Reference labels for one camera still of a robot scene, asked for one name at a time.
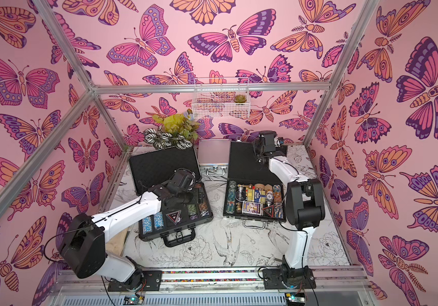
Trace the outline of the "small silver poker case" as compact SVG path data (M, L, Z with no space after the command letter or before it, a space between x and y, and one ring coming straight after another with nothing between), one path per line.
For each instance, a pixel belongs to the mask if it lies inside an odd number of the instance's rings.
M200 140L197 158L201 172L208 177L224 177L229 166L231 141L228 139Z

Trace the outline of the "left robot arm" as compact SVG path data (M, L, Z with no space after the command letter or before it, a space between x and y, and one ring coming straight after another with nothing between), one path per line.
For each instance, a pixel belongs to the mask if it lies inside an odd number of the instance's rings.
M80 279L99 275L120 283L139 283L142 269L138 264L106 251L106 243L124 229L161 212L163 208L188 204L195 184L195 173L180 168L169 180L150 187L135 200L120 207L93 216L79 214L62 235L59 254Z

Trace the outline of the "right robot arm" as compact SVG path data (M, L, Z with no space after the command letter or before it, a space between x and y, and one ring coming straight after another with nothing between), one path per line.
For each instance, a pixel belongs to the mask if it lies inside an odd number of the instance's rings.
M307 255L313 234L326 216L321 182L303 175L280 149L274 131L261 131L253 141L257 160L268 166L282 185L287 188L284 196L284 216L295 228L281 271L285 278L307 275Z

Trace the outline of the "large black poker case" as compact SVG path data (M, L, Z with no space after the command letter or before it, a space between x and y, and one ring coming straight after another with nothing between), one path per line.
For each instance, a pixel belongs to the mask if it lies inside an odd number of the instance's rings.
M161 201L157 213L138 222L142 241L160 238L166 247L176 247L192 242L197 227L213 220L194 148L156 150L128 162L136 194L149 191Z

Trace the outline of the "striped black white plant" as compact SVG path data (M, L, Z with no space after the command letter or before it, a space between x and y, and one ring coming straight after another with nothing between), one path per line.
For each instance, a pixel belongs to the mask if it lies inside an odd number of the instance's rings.
M169 149L172 147L185 150L193 147L193 143L183 135L174 136L171 133L155 129L147 129L144 132L144 141L157 150Z

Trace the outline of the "small succulent plant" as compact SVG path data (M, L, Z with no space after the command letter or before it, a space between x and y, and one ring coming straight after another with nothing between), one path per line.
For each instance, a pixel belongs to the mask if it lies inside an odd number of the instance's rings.
M238 104L243 104L247 102L247 97L242 94L238 94L234 97L234 102Z

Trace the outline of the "green leafy plant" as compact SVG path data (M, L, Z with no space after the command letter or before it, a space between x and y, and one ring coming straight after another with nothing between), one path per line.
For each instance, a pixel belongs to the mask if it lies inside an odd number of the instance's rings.
M174 137L183 136L185 139L195 142L199 135L197 129L200 124L196 121L190 120L182 113L162 117L159 115L152 115L152 119L158 124L159 130L169 133Z

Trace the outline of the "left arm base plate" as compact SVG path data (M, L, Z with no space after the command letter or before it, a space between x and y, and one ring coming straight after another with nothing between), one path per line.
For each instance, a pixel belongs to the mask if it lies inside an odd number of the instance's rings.
M161 270L138 270L124 283L111 279L107 290L109 292L158 291L162 283L162 276L163 271Z

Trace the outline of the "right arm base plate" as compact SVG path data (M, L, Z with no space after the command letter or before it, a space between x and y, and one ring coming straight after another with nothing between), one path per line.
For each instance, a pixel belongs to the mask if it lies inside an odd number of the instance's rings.
M317 287L313 271L307 266L290 270L261 267L257 273L263 280L265 289L316 289Z

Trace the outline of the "aluminium front rail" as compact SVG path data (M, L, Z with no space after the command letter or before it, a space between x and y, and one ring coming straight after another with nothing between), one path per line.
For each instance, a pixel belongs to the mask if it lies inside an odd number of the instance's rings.
M323 293L355 293L363 302L370 299L372 290L362 268L357 266L315 266L306 277L283 280L275 267L233 267L204 269L145 270L142 285L130 291L99 276L76 280L69 272L63 273L50 294L52 303L62 304L70 298L94 300L100 305L115 302L123 304L125 298L153 296L170 298L185 295L211 299L250 295L284 296L286 293L306 293L321 296Z

